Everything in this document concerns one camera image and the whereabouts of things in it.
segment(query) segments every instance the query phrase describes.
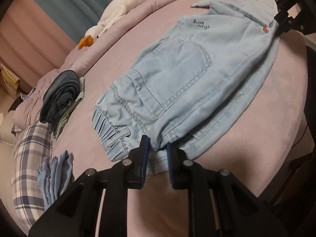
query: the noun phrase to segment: metal screw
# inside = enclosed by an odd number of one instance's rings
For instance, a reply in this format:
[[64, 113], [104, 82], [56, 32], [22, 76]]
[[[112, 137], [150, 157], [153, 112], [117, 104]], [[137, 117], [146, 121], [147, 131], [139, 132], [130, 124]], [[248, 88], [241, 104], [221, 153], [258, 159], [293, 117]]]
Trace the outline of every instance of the metal screw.
[[193, 161], [185, 160], [185, 161], [183, 161], [183, 165], [185, 165], [185, 166], [192, 166], [193, 165]]
[[130, 164], [132, 164], [132, 161], [130, 159], [126, 159], [126, 160], [123, 160], [122, 163], [125, 166], [129, 166]]
[[89, 169], [86, 170], [86, 175], [87, 176], [92, 176], [94, 174], [95, 174], [95, 169], [89, 168]]
[[220, 173], [222, 176], [228, 176], [230, 174], [230, 172], [227, 169], [221, 169]]

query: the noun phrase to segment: plush toy head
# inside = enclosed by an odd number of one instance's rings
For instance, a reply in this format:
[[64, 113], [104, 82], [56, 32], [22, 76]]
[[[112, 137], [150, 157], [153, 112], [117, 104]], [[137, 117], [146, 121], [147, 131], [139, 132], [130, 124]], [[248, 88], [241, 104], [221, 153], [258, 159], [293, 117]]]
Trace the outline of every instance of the plush toy head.
[[102, 32], [103, 26], [93, 26], [89, 28], [78, 44], [78, 50], [81, 50], [85, 46], [91, 46], [93, 42], [99, 37], [99, 34]]

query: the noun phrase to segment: plush duck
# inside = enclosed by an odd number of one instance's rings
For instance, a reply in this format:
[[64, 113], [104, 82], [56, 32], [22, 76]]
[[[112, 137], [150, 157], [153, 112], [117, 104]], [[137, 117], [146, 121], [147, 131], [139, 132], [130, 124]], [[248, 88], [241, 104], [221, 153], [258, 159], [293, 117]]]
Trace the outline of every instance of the plush duck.
[[116, 21], [145, 1], [147, 0], [113, 0], [104, 10], [98, 24], [87, 30], [78, 44], [78, 50], [91, 46]]

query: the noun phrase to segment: pocket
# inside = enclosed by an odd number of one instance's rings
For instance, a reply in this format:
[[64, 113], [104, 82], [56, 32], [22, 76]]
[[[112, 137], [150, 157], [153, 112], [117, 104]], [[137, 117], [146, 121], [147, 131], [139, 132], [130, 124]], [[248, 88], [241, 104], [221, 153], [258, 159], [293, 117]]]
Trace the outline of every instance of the pocket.
[[165, 39], [126, 73], [155, 118], [166, 111], [212, 65], [199, 44]]

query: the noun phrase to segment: plaid pillow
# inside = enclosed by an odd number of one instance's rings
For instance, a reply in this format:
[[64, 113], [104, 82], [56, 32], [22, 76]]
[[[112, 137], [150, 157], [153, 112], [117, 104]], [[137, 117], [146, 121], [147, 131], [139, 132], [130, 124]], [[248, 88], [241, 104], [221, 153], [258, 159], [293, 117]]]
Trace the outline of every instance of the plaid pillow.
[[50, 157], [51, 136], [48, 124], [36, 122], [18, 138], [14, 152], [15, 172], [12, 178], [13, 202], [18, 219], [28, 229], [44, 213], [44, 201], [37, 183], [37, 166]]

